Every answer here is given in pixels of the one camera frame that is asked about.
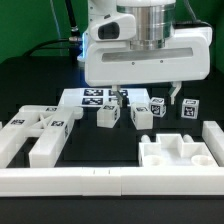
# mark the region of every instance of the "black table surface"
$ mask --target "black table surface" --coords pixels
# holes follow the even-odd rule
[[[224,127],[224,74],[211,68],[203,81],[183,82],[170,105],[169,83],[127,86],[147,88],[150,97],[163,97],[167,113],[154,118],[152,130],[137,131],[130,109],[122,109],[113,129],[96,127],[96,108],[86,108],[76,121],[57,167],[138,166],[138,142],[143,134],[190,134],[201,141],[203,121]],[[57,105],[65,88],[88,87],[84,72],[69,57],[17,57],[0,65],[0,121],[6,124],[23,105]],[[184,98],[200,100],[196,120],[181,118]],[[28,139],[9,164],[29,167]],[[222,223],[223,196],[122,196],[0,198],[0,223]]]

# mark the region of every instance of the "cable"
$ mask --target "cable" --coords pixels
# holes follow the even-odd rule
[[[65,5],[66,5],[67,12],[68,12],[69,21],[70,21],[71,33],[72,33],[72,36],[74,36],[75,33],[78,32],[78,27],[76,25],[71,0],[65,0]]]
[[[32,49],[26,51],[23,54],[23,56],[26,56],[26,57],[30,56],[34,51],[36,51],[38,49],[41,49],[43,46],[50,45],[50,44],[55,44],[55,43],[63,43],[63,42],[69,42],[69,39],[63,38],[63,39],[59,39],[59,40],[50,40],[50,41],[43,42],[41,44],[36,45]]]
[[[52,11],[52,14],[53,14],[54,23],[55,23],[57,34],[58,34],[58,39],[61,39],[61,31],[60,31],[60,27],[59,27],[59,24],[58,24],[58,19],[57,19],[57,16],[56,16],[53,0],[50,0],[50,5],[51,5],[51,11]]]
[[[184,0],[184,5],[185,5],[185,7],[186,7],[188,13],[190,14],[192,20],[193,20],[194,22],[196,22],[196,21],[197,21],[197,17],[196,17],[196,15],[195,15],[193,9],[191,8],[191,5],[190,5],[190,3],[189,3],[189,0]]]
[[[39,51],[39,50],[57,50],[57,49],[66,50],[66,49],[69,49],[69,47],[41,47],[41,48],[36,49],[36,51]]]
[[[189,0],[183,0],[184,1],[184,5],[189,13],[189,15],[191,16],[191,19],[192,21],[180,21],[180,22],[175,22],[174,25],[175,26],[200,26],[200,25],[206,25],[206,26],[209,26],[213,31],[214,31],[214,28],[211,24],[207,23],[207,22],[204,22],[204,21],[201,21],[199,19],[197,19],[190,3],[189,3]]]

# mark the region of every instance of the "cube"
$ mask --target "cube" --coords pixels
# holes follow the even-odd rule
[[[153,127],[153,114],[145,103],[131,104],[131,119],[137,130]]]
[[[97,126],[104,128],[113,128],[120,118],[120,107],[116,102],[106,102],[97,111]]]
[[[197,119],[199,108],[199,100],[184,99],[182,103],[181,117],[189,119]]]
[[[153,97],[150,100],[149,108],[154,117],[163,117],[166,113],[165,100],[163,98]]]

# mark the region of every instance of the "metal cylinder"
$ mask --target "metal cylinder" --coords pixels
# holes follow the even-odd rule
[[[151,7],[117,6],[117,11],[135,16],[137,32],[131,41],[132,50],[163,48],[165,39],[174,33],[175,4]]]

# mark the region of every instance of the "black and white pattern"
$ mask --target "black and white pattern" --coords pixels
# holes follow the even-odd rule
[[[196,103],[196,100],[186,100],[186,104],[195,105]]]
[[[136,107],[136,110],[138,112],[146,112],[146,111],[148,111],[148,109],[146,107]]]
[[[152,102],[153,103],[163,103],[164,102],[164,99],[156,98],[156,99],[153,99]]]
[[[22,125],[24,123],[24,121],[25,120],[19,120],[19,119],[17,119],[17,120],[13,120],[11,122],[11,124],[13,124],[13,125]]]
[[[57,110],[57,107],[48,107],[46,109],[46,111],[49,111],[49,112],[55,112]]]
[[[151,105],[151,111],[155,115],[160,115],[160,106]]]
[[[64,121],[53,121],[51,126],[53,126],[53,127],[61,127],[61,126],[63,126],[63,124],[64,124]]]
[[[119,92],[122,94],[122,96],[128,96],[128,90],[126,89],[122,89]],[[112,90],[109,90],[109,96],[114,96],[114,93]]]
[[[103,96],[102,89],[85,89],[84,96]]]
[[[68,125],[65,126],[65,138],[68,137]]]
[[[194,117],[195,108],[194,107],[185,107],[184,108],[184,116],[186,117]]]
[[[104,106],[104,110],[113,110],[115,108],[115,106],[109,106],[109,105],[105,105]]]
[[[82,105],[103,105],[103,98],[83,98]]]
[[[117,110],[115,110],[115,112],[114,112],[114,120],[115,121],[117,120]]]

